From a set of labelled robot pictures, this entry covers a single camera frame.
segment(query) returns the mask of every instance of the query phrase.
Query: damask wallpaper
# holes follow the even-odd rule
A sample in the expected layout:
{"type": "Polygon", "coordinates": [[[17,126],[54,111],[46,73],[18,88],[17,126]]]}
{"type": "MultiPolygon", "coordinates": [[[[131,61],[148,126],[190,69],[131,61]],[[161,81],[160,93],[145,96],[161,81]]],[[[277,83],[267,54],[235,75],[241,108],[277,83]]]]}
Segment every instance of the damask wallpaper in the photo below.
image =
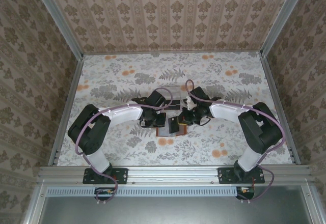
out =
{"type": "Polygon", "coordinates": [[[55,0],[87,54],[259,50],[284,0],[55,0]]]}
{"type": "Polygon", "coordinates": [[[299,0],[268,62],[301,161],[326,204],[326,0],[299,0]]]}
{"type": "Polygon", "coordinates": [[[41,0],[0,0],[0,223],[23,218],[75,65],[41,0]]]}

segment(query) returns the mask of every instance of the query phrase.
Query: metal plate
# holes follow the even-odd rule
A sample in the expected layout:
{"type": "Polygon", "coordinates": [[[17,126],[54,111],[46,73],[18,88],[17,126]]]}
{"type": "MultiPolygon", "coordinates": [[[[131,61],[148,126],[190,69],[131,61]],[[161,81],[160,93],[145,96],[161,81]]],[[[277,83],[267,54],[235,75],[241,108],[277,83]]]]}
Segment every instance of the metal plate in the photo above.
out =
{"type": "MultiPolygon", "coordinates": [[[[110,187],[49,187],[47,197],[94,197],[99,189],[110,187]]],[[[119,186],[117,197],[235,197],[236,187],[135,187],[119,186]]]]}
{"type": "MultiPolygon", "coordinates": [[[[127,184],[128,168],[113,168],[111,177],[117,180],[118,184],[127,184]]],[[[83,184],[114,184],[112,180],[99,176],[91,168],[84,171],[83,184]]]]}
{"type": "Polygon", "coordinates": [[[106,204],[91,197],[46,198],[39,223],[310,224],[302,195],[300,187],[272,187],[250,204],[235,197],[116,197],[106,204]]]}

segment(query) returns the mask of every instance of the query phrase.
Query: metal bracket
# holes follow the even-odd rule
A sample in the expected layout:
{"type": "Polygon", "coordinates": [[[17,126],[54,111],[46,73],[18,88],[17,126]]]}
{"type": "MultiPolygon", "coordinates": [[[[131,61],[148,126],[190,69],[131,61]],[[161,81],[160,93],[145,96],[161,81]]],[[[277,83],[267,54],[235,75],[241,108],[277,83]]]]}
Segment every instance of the metal bracket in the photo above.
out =
{"type": "Polygon", "coordinates": [[[251,184],[251,183],[265,183],[264,173],[261,168],[253,168],[248,172],[243,180],[240,182],[234,173],[233,167],[218,168],[220,184],[251,184]]]}
{"type": "Polygon", "coordinates": [[[289,150],[289,153],[290,153],[290,157],[291,157],[291,160],[292,160],[292,163],[293,164],[298,164],[295,160],[295,157],[294,157],[294,152],[292,150],[292,147],[288,147],[288,150],[289,150]]]}
{"type": "Polygon", "coordinates": [[[79,78],[80,78],[81,72],[83,70],[83,65],[84,65],[84,62],[82,60],[77,63],[75,74],[74,74],[73,80],[71,82],[71,86],[70,86],[69,94],[68,94],[68,97],[67,97],[66,105],[65,105],[65,108],[63,110],[63,114],[62,114],[62,117],[61,117],[61,120],[60,120],[60,124],[59,124],[59,128],[58,128],[58,131],[57,131],[55,143],[53,144],[53,148],[52,148],[52,152],[51,152],[51,155],[50,155],[50,158],[49,158],[48,165],[54,165],[54,164],[56,164],[58,162],[58,158],[59,158],[59,155],[60,155],[58,152],[61,149],[61,145],[63,143],[64,137],[65,137],[65,134],[66,134],[66,129],[67,129],[68,121],[69,121],[69,116],[70,116],[70,112],[71,112],[71,109],[72,109],[72,106],[73,106],[73,100],[75,98],[75,94],[76,94],[76,91],[77,91],[79,78]]]}
{"type": "MultiPolygon", "coordinates": [[[[98,189],[114,187],[48,187],[46,197],[94,197],[98,189]]],[[[206,186],[206,187],[137,187],[119,186],[117,197],[235,197],[235,186],[206,186]]]]}
{"type": "Polygon", "coordinates": [[[273,101],[275,104],[275,108],[276,108],[277,115],[279,117],[280,124],[282,125],[282,127],[284,128],[284,131],[285,131],[287,145],[290,146],[292,149],[292,154],[293,154],[295,163],[301,164],[299,155],[295,148],[295,144],[294,144],[294,141],[292,138],[289,124],[287,123],[286,116],[285,116],[285,113],[284,113],[284,110],[282,107],[282,103],[281,103],[281,100],[280,100],[280,97],[279,97],[279,94],[278,94],[278,91],[277,91],[277,88],[276,88],[276,85],[275,85],[275,82],[273,79],[273,75],[271,74],[271,70],[270,70],[267,58],[265,56],[262,56],[261,54],[259,56],[260,56],[260,61],[263,66],[266,80],[267,80],[267,83],[268,83],[268,86],[270,89],[271,97],[273,98],[273,101]]]}
{"type": "MultiPolygon", "coordinates": [[[[113,168],[111,177],[117,180],[118,184],[127,184],[128,169],[127,168],[113,168]]],[[[83,184],[113,184],[113,181],[96,174],[91,168],[84,171],[83,184]]]]}

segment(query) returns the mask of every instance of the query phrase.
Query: fern leaf pattern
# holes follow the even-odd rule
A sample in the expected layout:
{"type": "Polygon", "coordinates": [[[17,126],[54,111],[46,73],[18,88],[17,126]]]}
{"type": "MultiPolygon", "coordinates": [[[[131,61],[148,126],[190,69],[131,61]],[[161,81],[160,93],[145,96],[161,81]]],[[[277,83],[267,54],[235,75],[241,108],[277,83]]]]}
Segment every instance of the fern leaf pattern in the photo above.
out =
{"type": "Polygon", "coordinates": [[[139,125],[135,125],[134,128],[130,131],[130,134],[136,135],[136,136],[151,136],[155,132],[155,129],[153,128],[142,128],[139,125]]]}
{"type": "Polygon", "coordinates": [[[231,91],[227,93],[225,99],[236,103],[244,103],[245,100],[250,97],[252,97],[252,95],[249,91],[246,89],[241,90],[238,88],[237,90],[231,89],[231,91]]]}
{"type": "Polygon", "coordinates": [[[218,63],[209,63],[207,69],[207,72],[214,72],[216,75],[219,75],[222,71],[222,65],[218,64],[218,63]]]}
{"type": "Polygon", "coordinates": [[[173,80],[177,80],[178,78],[182,78],[184,77],[185,74],[183,72],[183,70],[181,70],[179,68],[179,70],[173,68],[173,69],[167,69],[166,71],[164,71],[162,73],[162,75],[159,77],[159,79],[163,79],[163,80],[169,80],[169,81],[173,81],[173,80]]]}
{"type": "Polygon", "coordinates": [[[122,89],[122,91],[119,91],[116,96],[114,96],[114,100],[122,101],[122,102],[128,102],[132,98],[140,97],[141,94],[137,88],[134,90],[131,88],[128,88],[128,90],[122,89]]]}

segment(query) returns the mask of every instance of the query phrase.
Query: floral patterned surface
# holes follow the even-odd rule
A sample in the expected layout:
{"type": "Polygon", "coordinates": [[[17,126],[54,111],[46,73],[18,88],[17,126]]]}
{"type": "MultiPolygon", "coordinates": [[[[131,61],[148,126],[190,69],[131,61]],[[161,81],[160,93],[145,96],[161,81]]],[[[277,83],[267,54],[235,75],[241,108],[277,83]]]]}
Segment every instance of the floral patterned surface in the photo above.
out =
{"type": "MultiPolygon", "coordinates": [[[[186,97],[189,78],[210,97],[241,104],[262,101],[276,114],[257,52],[94,55],[84,61],[68,127],[89,103],[115,106],[167,85],[181,86],[186,97]]],[[[110,127],[102,148],[113,165],[212,165],[233,164],[246,145],[239,124],[213,119],[178,137],[156,137],[155,129],[130,121],[110,127]]],[[[286,146],[264,163],[291,163],[286,146]]],[[[84,164],[66,135],[58,165],[84,164]]]]}

